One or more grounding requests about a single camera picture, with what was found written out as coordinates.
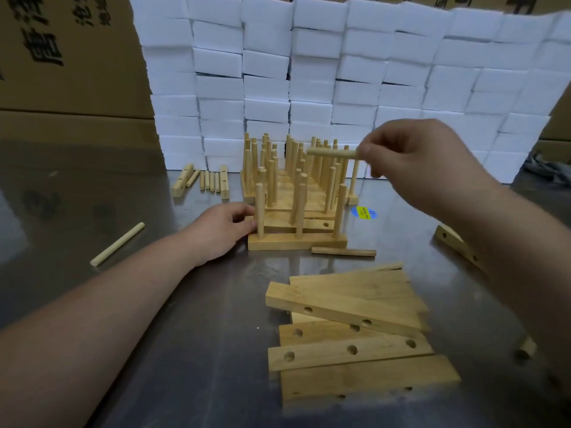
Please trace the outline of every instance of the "person's left arm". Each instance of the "person's left arm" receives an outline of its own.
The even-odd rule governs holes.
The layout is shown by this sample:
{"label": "person's left arm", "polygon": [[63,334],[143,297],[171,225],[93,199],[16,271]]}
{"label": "person's left arm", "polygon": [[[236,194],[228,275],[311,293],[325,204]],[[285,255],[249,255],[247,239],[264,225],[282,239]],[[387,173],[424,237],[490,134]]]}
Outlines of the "person's left arm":
{"label": "person's left arm", "polygon": [[209,208],[1,331],[2,425],[83,427],[178,283],[251,233],[253,213],[241,202]]}

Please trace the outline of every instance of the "person's right arm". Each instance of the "person's right arm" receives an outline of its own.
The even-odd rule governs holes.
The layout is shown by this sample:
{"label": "person's right arm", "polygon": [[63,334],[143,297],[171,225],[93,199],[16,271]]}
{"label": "person's right arm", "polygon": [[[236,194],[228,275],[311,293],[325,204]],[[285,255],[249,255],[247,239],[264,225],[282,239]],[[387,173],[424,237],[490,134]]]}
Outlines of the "person's right arm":
{"label": "person's right arm", "polygon": [[452,227],[476,252],[489,289],[537,342],[571,396],[571,230],[490,176],[437,120],[395,120],[357,155],[410,205]]}

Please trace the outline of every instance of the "hand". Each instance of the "hand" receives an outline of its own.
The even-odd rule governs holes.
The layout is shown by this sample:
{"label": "hand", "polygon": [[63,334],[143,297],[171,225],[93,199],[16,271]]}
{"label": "hand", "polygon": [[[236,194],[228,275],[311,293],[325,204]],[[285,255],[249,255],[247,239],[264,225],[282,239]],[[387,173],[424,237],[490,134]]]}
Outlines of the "hand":
{"label": "hand", "polygon": [[196,252],[196,266],[217,259],[228,252],[242,237],[256,229],[254,220],[244,221],[255,209],[245,202],[218,204],[205,210],[180,235]]}
{"label": "hand", "polygon": [[445,221],[501,186],[466,148],[460,137],[438,120],[394,120],[375,129],[357,147],[411,206]]}

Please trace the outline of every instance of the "gray tabletop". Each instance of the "gray tabletop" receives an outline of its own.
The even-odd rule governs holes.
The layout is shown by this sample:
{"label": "gray tabletop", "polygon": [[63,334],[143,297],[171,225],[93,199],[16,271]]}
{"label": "gray tabletop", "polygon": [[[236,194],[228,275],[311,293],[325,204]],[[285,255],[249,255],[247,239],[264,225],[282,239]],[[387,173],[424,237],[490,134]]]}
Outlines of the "gray tabletop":
{"label": "gray tabletop", "polygon": [[[193,221],[220,202],[195,185],[181,199],[177,173],[0,172],[0,327],[107,270],[142,246]],[[231,199],[240,200],[230,176]],[[560,218],[571,218],[569,192],[527,174],[519,190]],[[374,220],[346,214],[349,247],[377,257],[326,259],[307,251],[246,250],[202,266],[181,282],[159,312],[95,412],[94,427],[537,427],[568,426],[545,364],[514,363],[525,334],[515,316],[482,286],[481,272],[432,240],[437,222],[406,204],[386,181],[359,181],[360,205]],[[135,223],[146,228],[99,268],[89,260]],[[270,280],[343,272],[403,261],[430,307],[430,343],[462,377],[458,388],[348,399],[323,409],[283,411],[268,379],[267,348],[278,345],[288,316],[268,308]]]}

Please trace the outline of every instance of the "stainless steel surface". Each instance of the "stainless steel surface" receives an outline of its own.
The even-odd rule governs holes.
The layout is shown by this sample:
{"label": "stainless steel surface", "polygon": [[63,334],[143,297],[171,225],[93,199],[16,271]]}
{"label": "stainless steel surface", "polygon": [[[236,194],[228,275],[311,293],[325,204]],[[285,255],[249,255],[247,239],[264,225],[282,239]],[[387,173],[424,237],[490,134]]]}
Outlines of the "stainless steel surface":
{"label": "stainless steel surface", "polygon": [[[176,173],[7,170],[0,173],[0,327],[64,294],[162,236],[192,222],[220,196],[198,183],[173,200]],[[569,194],[535,181],[528,196],[569,218]],[[231,199],[240,200],[230,176]],[[484,277],[432,241],[436,222],[407,205],[386,181],[359,181],[360,205],[347,214],[349,247],[377,249],[373,261],[326,259],[309,251],[248,252],[244,242],[181,282],[90,421],[93,427],[538,427],[568,426],[540,361],[512,359],[524,331],[482,286]],[[99,268],[89,260],[135,223],[146,228]],[[429,340],[446,354],[459,388],[413,390],[382,402],[340,402],[283,412],[268,381],[267,348],[278,345],[284,312],[265,306],[270,280],[404,261],[431,308]]]}

